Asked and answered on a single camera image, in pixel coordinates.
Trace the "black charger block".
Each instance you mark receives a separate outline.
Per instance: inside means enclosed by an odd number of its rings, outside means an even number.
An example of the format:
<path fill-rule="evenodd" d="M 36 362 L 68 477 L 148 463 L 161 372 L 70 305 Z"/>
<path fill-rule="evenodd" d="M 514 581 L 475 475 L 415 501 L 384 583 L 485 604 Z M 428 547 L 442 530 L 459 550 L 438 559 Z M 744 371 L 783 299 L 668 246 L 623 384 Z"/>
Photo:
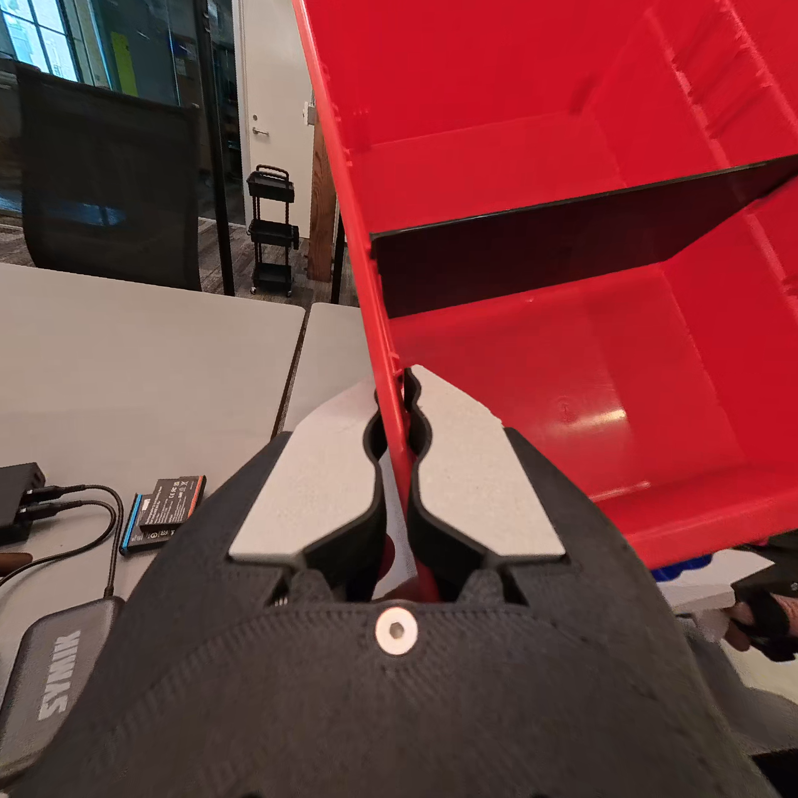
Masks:
<path fill-rule="evenodd" d="M 25 542 L 33 522 L 20 515 L 29 491 L 45 485 L 36 462 L 1 467 L 1 547 Z"/>

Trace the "red plastic bin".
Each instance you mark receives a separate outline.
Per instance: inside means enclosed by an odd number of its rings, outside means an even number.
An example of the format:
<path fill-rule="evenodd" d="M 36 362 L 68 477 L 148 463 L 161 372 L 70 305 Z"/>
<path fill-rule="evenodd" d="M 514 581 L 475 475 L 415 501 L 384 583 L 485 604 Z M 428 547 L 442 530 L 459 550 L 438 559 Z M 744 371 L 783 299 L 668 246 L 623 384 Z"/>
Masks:
<path fill-rule="evenodd" d="M 796 154 L 796 2 L 294 2 L 394 466 L 423 365 L 649 568 L 796 530 L 796 185 L 659 264 L 389 318 L 371 236 Z"/>

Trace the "white door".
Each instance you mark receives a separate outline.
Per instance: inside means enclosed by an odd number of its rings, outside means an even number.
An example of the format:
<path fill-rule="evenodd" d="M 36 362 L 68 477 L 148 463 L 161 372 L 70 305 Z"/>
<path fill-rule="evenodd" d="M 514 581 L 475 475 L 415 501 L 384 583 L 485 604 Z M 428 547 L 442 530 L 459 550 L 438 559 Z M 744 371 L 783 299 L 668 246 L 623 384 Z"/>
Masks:
<path fill-rule="evenodd" d="M 257 165 L 288 171 L 291 223 L 310 233 L 314 128 L 305 106 L 312 89 L 290 1 L 234 2 L 239 124 L 244 178 Z"/>

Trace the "black rolling cart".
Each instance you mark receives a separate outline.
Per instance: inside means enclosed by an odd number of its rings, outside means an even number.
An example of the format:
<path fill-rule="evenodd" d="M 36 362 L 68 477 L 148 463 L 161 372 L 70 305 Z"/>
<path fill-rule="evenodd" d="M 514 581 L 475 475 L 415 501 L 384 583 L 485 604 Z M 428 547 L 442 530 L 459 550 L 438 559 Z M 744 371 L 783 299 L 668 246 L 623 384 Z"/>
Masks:
<path fill-rule="evenodd" d="M 254 265 L 251 276 L 251 293 L 259 290 L 282 291 L 286 297 L 293 292 L 291 252 L 300 245 L 298 226 L 290 222 L 291 205 L 295 201 L 294 184 L 290 174 L 283 168 L 272 165 L 257 165 L 246 178 L 246 186 L 252 200 L 253 219 L 247 228 L 254 246 Z M 265 219 L 261 215 L 263 200 L 284 205 L 284 221 Z M 264 258 L 266 246 L 283 250 L 283 261 L 268 262 Z"/>

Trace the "grey zip case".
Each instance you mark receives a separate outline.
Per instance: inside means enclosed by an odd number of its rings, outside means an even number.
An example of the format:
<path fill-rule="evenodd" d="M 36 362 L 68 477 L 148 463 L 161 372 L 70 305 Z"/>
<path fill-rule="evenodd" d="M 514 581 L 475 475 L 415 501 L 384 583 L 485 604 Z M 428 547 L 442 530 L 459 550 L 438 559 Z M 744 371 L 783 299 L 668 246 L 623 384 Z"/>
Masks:
<path fill-rule="evenodd" d="M 100 598 L 48 614 L 23 634 L 2 700 L 2 788 L 51 743 L 124 606 L 118 596 Z"/>

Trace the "tall black mesh chair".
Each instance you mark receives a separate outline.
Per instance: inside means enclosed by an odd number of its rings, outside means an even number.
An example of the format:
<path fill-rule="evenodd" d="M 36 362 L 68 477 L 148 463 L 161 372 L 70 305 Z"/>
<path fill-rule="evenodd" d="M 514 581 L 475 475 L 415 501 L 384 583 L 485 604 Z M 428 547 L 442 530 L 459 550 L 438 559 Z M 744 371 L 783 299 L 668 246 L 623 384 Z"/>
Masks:
<path fill-rule="evenodd" d="M 15 70 L 33 265 L 201 291 L 200 109 Z"/>

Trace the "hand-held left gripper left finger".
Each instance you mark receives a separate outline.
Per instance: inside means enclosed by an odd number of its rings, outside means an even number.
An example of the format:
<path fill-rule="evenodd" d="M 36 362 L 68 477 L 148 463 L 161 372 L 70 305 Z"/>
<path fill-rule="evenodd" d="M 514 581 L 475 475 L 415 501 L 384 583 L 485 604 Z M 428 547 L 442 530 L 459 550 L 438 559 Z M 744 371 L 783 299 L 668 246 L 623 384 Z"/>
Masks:
<path fill-rule="evenodd" d="M 318 406 L 283 448 L 228 547 L 236 565 L 319 572 L 349 602 L 369 602 L 387 539 L 384 426 L 372 379 Z"/>

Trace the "black plastic bin divider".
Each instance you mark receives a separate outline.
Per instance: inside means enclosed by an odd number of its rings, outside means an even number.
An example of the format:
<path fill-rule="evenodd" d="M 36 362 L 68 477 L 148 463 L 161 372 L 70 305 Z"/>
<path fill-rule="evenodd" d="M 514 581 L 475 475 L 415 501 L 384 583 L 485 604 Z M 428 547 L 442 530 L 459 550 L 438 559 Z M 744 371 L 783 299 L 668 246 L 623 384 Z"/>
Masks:
<path fill-rule="evenodd" d="M 389 318 L 664 262 L 796 185 L 797 155 L 372 234 Z"/>

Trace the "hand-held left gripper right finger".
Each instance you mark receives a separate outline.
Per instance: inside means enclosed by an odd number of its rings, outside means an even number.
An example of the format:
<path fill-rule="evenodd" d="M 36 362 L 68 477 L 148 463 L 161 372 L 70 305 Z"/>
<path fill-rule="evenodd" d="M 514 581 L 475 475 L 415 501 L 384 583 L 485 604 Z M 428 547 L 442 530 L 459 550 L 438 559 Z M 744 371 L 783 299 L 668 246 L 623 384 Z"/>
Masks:
<path fill-rule="evenodd" d="M 416 563 L 444 601 L 467 601 L 475 578 L 497 583 L 499 602 L 529 602 L 527 571 L 567 571 L 561 479 L 517 430 L 428 367 L 405 370 L 404 403 Z"/>

